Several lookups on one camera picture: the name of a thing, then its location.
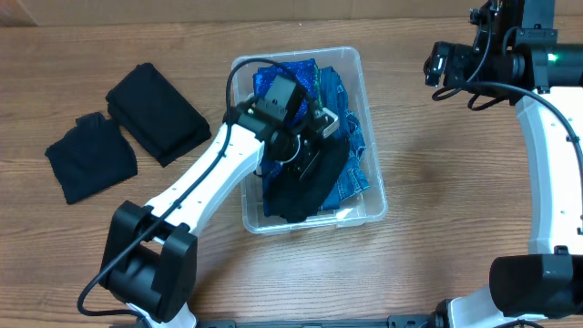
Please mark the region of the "long black cloth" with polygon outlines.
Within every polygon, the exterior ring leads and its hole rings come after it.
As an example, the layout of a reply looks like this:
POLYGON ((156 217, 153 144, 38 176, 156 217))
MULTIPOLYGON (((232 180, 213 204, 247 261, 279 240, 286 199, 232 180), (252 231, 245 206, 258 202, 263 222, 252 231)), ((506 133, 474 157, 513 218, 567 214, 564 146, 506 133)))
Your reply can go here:
POLYGON ((332 138, 324 142, 315 171, 300 180, 296 173, 279 169, 263 179, 263 214, 299 223, 315 215, 339 179, 350 152, 350 141, 332 138))

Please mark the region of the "blue denim jeans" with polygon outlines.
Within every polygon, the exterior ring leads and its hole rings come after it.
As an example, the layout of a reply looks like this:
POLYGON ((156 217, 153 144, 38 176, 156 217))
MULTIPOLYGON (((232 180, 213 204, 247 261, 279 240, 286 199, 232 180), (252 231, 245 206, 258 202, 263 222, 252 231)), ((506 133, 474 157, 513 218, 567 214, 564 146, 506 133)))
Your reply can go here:
MULTIPOLYGON (((368 179, 360 167, 366 145, 360 121, 349 109, 348 94, 340 75, 333 67, 319 68, 322 106, 331 110, 339 117, 340 126, 333 133, 335 138, 347 137, 350 141, 348 161, 336 181, 330 195, 326 198, 319 211, 338 210, 341 203, 370 188, 368 179)), ((271 173, 276 173, 283 166, 277 162, 261 163, 262 188, 263 179, 271 173)))

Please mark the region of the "sparkly blue cloth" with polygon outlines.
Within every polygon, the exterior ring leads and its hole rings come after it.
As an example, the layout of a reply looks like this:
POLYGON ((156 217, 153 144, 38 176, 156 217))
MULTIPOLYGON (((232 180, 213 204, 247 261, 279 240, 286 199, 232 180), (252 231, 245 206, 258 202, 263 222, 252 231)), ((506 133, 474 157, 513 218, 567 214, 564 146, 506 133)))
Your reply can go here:
MULTIPOLYGON (((322 106, 322 97, 320 90, 320 70, 316 61, 311 58, 303 61, 281 62, 286 66, 297 80, 301 83, 303 88, 310 95, 310 98, 315 101, 316 105, 322 106)), ((288 76, 280 67, 259 67, 257 72, 253 75, 253 92, 255 96, 264 97, 272 85, 274 78, 277 75, 288 76)), ((302 118, 308 112, 309 103, 303 100, 292 121, 287 122, 286 125, 294 127, 300 123, 302 118)))

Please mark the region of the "large black cloth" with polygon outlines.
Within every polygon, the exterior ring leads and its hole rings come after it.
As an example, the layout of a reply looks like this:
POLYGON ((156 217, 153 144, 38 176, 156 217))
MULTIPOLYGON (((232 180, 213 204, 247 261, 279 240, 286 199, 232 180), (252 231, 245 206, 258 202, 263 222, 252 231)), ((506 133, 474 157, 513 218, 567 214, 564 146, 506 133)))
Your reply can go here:
POLYGON ((107 112, 163 167, 211 137, 208 121, 150 63, 106 95, 107 112))

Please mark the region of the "small black cloth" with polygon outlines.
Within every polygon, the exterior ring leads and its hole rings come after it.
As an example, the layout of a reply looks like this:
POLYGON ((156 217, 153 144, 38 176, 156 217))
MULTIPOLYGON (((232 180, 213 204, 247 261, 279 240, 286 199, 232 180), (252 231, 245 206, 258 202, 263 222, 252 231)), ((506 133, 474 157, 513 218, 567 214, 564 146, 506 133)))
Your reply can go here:
POLYGON ((77 118, 45 156, 69 205, 138 174, 135 152, 118 123, 100 112, 77 118))

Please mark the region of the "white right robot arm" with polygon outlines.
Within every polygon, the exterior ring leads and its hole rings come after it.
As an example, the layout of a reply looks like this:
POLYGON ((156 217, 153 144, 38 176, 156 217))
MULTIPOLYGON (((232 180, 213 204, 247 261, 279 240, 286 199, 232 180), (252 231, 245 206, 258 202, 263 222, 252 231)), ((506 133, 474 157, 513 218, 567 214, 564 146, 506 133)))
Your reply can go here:
POLYGON ((436 101, 465 91, 473 111, 515 108, 532 222, 527 254, 495 259, 486 286, 413 326, 537 327, 582 312, 582 47, 558 42, 554 17, 551 1, 488 1, 470 12, 472 45, 438 42, 424 63, 436 101))

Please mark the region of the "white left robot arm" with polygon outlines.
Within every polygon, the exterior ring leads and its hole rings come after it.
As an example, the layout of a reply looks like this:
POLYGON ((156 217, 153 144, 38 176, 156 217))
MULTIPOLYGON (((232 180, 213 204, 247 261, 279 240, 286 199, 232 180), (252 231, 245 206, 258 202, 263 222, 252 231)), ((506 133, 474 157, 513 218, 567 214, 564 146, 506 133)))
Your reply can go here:
POLYGON ((264 160, 313 174, 338 117, 297 79, 277 76, 263 97, 228 105, 217 137, 168 189, 139 206, 124 202, 110 223, 94 285, 127 305, 137 327, 194 327, 187 301, 197 270, 198 237, 234 187, 264 160))

